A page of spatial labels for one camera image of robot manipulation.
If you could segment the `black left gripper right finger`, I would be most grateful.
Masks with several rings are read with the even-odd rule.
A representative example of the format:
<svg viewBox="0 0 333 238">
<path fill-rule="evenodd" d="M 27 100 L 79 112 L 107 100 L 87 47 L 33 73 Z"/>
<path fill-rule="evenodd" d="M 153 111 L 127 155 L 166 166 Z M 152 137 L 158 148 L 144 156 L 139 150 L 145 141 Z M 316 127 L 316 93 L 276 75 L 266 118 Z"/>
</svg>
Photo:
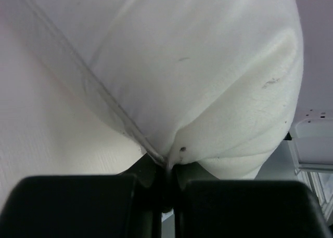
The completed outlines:
<svg viewBox="0 0 333 238">
<path fill-rule="evenodd" d="M 298 181 L 218 180 L 199 164 L 173 168 L 176 237 L 332 237 Z"/>
</svg>

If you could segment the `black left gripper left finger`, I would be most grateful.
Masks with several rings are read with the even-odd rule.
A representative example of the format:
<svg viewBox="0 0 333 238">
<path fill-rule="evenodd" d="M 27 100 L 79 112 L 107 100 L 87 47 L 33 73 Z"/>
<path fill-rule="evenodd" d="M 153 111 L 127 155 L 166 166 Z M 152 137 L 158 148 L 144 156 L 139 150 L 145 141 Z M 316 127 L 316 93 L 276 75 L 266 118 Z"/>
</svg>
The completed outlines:
<svg viewBox="0 0 333 238">
<path fill-rule="evenodd" d="M 160 237 L 162 174 L 144 156 L 117 175 L 26 177 L 1 211 L 1 237 Z"/>
</svg>

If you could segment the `white pillow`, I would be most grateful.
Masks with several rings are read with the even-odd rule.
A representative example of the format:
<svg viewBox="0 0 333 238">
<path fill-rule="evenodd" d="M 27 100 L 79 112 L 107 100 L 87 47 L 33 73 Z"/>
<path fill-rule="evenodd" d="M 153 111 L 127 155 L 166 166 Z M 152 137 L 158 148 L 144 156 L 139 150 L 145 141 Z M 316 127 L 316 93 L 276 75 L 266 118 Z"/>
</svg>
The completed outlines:
<svg viewBox="0 0 333 238">
<path fill-rule="evenodd" d="M 293 121 L 295 0 L 19 0 L 18 23 L 72 91 L 159 164 L 253 179 Z"/>
</svg>

